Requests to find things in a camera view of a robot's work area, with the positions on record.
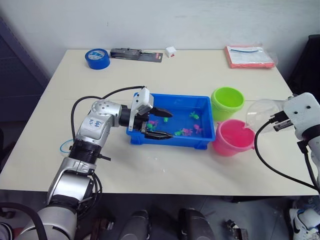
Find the gray floor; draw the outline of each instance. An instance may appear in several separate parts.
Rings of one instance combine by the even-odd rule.
[[[45,206],[45,192],[0,190],[0,201],[26,204],[35,210]],[[160,195],[160,194],[104,194],[99,205],[79,223],[76,239],[82,239],[92,229],[94,219],[115,219],[111,231],[101,234],[100,240],[116,240],[126,220],[137,210],[148,210],[152,222],[152,240],[176,240],[177,217],[180,208],[194,208],[203,213],[217,240],[232,240],[224,222],[231,219],[248,231],[250,240],[288,240],[289,233],[283,217],[287,198],[231,203],[219,196]],[[28,217],[17,212],[13,219],[0,221],[23,227]]]

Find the tape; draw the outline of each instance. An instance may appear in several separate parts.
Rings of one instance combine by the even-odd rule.
[[[109,55],[106,50],[95,48],[85,54],[85,60],[92,69],[105,69],[110,64]]]

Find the sneaker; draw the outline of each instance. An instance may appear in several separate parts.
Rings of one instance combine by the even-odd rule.
[[[320,240],[320,235],[318,228],[314,227],[307,229],[302,221],[299,219],[299,214],[301,211],[299,209],[290,209],[289,217],[290,224],[293,231],[293,240]]]

